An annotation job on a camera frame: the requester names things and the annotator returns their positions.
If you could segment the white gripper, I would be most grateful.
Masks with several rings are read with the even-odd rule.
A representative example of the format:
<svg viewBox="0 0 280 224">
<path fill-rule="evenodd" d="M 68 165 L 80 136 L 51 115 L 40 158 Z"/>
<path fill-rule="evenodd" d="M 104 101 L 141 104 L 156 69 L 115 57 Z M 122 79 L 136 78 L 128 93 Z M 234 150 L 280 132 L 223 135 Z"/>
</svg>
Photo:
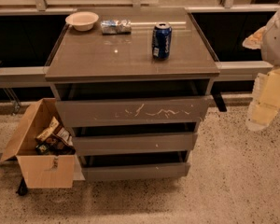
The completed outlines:
<svg viewBox="0 0 280 224">
<path fill-rule="evenodd" d="M 261 49 L 265 31 L 265 26 L 260 27 L 243 41 L 243 47 Z M 280 67 L 267 74 L 258 73 L 254 81 L 252 98 L 245 125 L 250 131 L 255 132 L 267 128 L 280 110 Z"/>
</svg>

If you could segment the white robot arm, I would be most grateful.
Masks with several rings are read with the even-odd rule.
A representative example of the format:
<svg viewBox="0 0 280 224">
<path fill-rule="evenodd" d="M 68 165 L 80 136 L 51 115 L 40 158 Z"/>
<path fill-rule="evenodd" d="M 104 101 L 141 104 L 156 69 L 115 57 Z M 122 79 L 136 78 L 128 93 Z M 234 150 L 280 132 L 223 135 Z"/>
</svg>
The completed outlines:
<svg viewBox="0 0 280 224">
<path fill-rule="evenodd" d="M 244 40 L 243 47 L 259 49 L 262 60 L 273 66 L 267 74 L 258 73 L 254 81 L 245 125 L 255 132 L 267 128 L 280 110 L 280 8 Z"/>
</svg>

